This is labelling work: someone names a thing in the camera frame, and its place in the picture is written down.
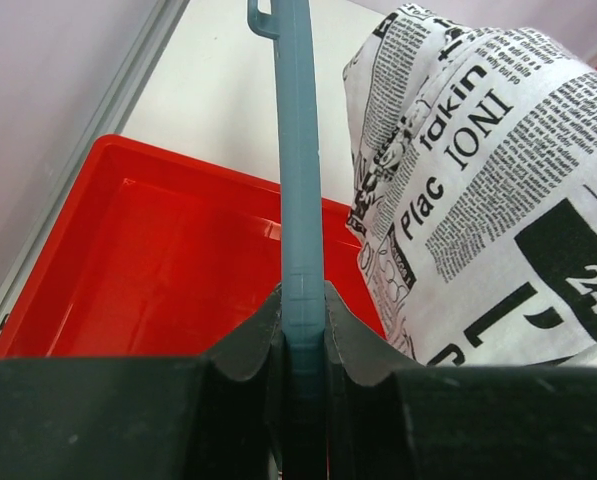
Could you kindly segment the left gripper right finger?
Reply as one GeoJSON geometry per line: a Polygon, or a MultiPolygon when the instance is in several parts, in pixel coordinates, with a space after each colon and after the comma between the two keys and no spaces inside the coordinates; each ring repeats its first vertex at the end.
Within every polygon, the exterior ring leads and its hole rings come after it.
{"type": "Polygon", "coordinates": [[[597,479],[597,368],[426,367],[325,288],[333,479],[597,479]]]}

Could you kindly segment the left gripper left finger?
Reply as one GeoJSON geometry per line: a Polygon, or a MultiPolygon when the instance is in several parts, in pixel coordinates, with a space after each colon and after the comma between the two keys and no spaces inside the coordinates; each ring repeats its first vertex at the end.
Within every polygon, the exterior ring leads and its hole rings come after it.
{"type": "Polygon", "coordinates": [[[189,356],[0,360],[0,479],[274,479],[280,293],[189,356]]]}

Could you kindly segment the newspaper print trousers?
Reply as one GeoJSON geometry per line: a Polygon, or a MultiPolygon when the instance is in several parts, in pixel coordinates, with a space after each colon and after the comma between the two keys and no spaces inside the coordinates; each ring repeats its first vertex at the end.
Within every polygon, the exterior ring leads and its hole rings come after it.
{"type": "Polygon", "coordinates": [[[347,225],[387,341],[454,366],[597,346],[597,70],[539,31],[407,3],[343,80],[347,225]]]}

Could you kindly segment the teal hanger of newspaper trousers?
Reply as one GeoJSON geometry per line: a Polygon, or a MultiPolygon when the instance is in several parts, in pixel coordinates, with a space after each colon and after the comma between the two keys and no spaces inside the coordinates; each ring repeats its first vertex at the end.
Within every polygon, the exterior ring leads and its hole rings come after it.
{"type": "Polygon", "coordinates": [[[324,479],[326,319],[322,197],[310,7],[247,4],[252,32],[273,41],[281,195],[281,327],[286,341],[282,473],[324,479]]]}

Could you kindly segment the red plastic tray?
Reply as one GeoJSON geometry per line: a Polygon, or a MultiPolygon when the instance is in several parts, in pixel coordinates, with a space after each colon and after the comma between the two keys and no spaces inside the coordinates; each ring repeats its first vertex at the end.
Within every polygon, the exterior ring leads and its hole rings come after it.
{"type": "Polygon", "coordinates": [[[195,355],[281,278],[278,184],[99,138],[0,332],[0,359],[195,355]]]}

